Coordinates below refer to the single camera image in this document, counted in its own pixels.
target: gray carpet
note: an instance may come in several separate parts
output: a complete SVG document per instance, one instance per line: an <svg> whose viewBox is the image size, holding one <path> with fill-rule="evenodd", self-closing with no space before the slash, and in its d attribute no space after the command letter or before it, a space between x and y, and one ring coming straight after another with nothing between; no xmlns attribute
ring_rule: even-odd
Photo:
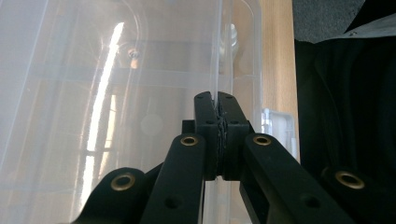
<svg viewBox="0 0 396 224"><path fill-rule="evenodd" d="M364 0L293 0L294 38L317 43L342 34Z"/></svg>

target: hole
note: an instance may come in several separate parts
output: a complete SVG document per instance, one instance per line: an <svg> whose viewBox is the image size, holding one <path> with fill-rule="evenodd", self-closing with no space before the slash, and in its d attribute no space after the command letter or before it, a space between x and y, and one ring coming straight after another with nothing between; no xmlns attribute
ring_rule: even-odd
<svg viewBox="0 0 396 224"><path fill-rule="evenodd" d="M165 206L170 209L178 209L183 205L183 198L179 195L171 195L165 199Z"/></svg>
<svg viewBox="0 0 396 224"><path fill-rule="evenodd" d="M129 189L133 185L134 185L134 176L130 173L117 175L111 181L111 188L113 188L116 191L123 191Z"/></svg>
<svg viewBox="0 0 396 224"><path fill-rule="evenodd" d="M339 171L335 173L335 179L337 179L338 182L340 182L342 185L349 187L351 189L364 188L364 182L350 172Z"/></svg>
<svg viewBox="0 0 396 224"><path fill-rule="evenodd" d="M271 139L264 136L255 136L253 142L261 146L268 146L271 144Z"/></svg>
<svg viewBox="0 0 396 224"><path fill-rule="evenodd" d="M198 143L198 139L192 136L187 136L184 137L180 140L181 144L183 144L184 146L190 147L190 146L194 146Z"/></svg>
<svg viewBox="0 0 396 224"><path fill-rule="evenodd" d="M307 207L320 208L320 201L313 195L303 194L301 196L301 201L303 201Z"/></svg>

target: brass rivet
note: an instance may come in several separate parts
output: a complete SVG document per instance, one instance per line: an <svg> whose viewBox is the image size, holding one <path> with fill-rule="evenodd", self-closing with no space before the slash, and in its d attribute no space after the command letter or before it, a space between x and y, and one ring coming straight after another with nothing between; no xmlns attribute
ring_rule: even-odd
<svg viewBox="0 0 396 224"><path fill-rule="evenodd" d="M192 147L198 144L198 139L193 136L187 136L184 137L180 140L181 144L183 144L186 147Z"/></svg>
<svg viewBox="0 0 396 224"><path fill-rule="evenodd" d="M363 189L364 182L358 178L357 176L353 175L347 171L339 171L335 173L335 178L340 182L342 185L347 186L351 189Z"/></svg>
<svg viewBox="0 0 396 224"><path fill-rule="evenodd" d="M264 136L255 136L253 142L260 146L268 146L271 144L271 139Z"/></svg>
<svg viewBox="0 0 396 224"><path fill-rule="evenodd" d="M120 174L111 181L111 188L116 191L123 191L133 186L134 182L135 179L131 173Z"/></svg>

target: plastic container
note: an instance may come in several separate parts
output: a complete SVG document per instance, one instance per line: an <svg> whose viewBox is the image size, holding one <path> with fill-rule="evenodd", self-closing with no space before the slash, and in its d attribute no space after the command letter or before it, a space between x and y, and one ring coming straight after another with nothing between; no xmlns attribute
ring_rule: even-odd
<svg viewBox="0 0 396 224"><path fill-rule="evenodd" d="M125 166L146 172L164 160L202 91L235 95L259 130L257 5L3 0L0 223L74 220L104 175ZM231 23L239 36L234 61ZM233 220L231 192L228 183L207 184L206 223Z"/></svg>

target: wooden surface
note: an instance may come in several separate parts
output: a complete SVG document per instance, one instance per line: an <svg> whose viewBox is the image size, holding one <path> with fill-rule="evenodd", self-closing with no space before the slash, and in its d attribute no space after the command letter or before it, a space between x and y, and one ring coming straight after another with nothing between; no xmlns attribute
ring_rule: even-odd
<svg viewBox="0 0 396 224"><path fill-rule="evenodd" d="M291 0L262 0L262 106L293 115L299 148L293 39Z"/></svg>

